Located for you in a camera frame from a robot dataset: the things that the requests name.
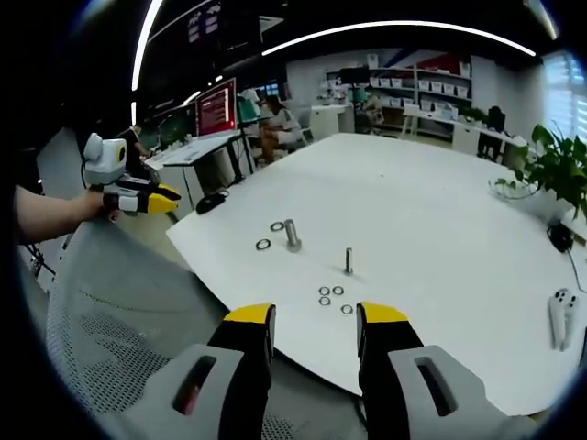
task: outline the white controller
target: white controller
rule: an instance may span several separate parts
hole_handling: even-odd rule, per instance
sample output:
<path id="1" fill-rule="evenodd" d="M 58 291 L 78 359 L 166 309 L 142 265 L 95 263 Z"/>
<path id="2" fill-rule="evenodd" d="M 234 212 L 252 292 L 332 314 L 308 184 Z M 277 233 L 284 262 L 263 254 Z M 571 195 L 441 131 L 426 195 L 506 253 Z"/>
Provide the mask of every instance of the white controller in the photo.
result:
<path id="1" fill-rule="evenodd" d="M 555 349 L 564 351 L 569 348 L 578 307 L 579 298 L 569 289 L 560 289 L 548 299 Z"/>

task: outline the screw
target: screw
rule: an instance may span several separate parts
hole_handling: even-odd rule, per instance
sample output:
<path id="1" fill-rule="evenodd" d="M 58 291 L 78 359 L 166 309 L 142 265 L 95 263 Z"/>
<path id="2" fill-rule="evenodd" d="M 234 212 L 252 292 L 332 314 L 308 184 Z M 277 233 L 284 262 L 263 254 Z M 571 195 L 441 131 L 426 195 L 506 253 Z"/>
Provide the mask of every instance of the screw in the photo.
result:
<path id="1" fill-rule="evenodd" d="M 298 238 L 295 232 L 294 220 L 288 218 L 283 223 L 285 224 L 285 234 L 287 234 L 287 250 L 297 252 L 302 248 L 302 240 Z"/>
<path id="2" fill-rule="evenodd" d="M 352 275 L 352 247 L 347 247 L 345 275 Z"/>

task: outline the window blind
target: window blind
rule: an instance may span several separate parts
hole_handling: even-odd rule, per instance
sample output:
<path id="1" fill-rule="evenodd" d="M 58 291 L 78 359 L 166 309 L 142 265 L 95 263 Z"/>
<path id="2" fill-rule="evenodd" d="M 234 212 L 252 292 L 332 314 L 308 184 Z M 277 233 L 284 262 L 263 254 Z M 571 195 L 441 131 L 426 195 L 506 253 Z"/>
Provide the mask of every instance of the window blind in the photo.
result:
<path id="1" fill-rule="evenodd" d="M 546 128 L 565 138 L 578 136 L 587 142 L 587 83 L 579 62 L 560 52 L 544 59 L 547 91 Z"/>

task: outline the computer mouse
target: computer mouse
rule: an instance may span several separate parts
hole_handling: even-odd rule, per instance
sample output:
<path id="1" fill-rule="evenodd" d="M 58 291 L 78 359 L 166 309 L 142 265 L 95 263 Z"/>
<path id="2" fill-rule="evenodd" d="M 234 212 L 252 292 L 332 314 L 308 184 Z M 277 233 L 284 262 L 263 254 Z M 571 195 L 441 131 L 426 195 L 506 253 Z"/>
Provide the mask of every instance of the computer mouse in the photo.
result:
<path id="1" fill-rule="evenodd" d="M 211 194 L 204 197 L 198 204 L 195 206 L 195 211 L 198 214 L 205 214 L 208 211 L 212 211 L 218 205 L 223 204 L 226 200 L 226 196 L 221 193 Z"/>

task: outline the red screen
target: red screen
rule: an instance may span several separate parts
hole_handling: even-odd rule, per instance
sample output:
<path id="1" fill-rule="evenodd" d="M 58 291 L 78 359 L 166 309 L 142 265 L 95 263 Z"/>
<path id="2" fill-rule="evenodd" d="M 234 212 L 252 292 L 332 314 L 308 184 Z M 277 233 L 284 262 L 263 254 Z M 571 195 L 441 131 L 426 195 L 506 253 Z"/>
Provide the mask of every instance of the red screen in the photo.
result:
<path id="1" fill-rule="evenodd" d="M 235 100 L 234 79 L 223 82 L 198 96 L 195 102 L 198 136 L 234 130 Z"/>

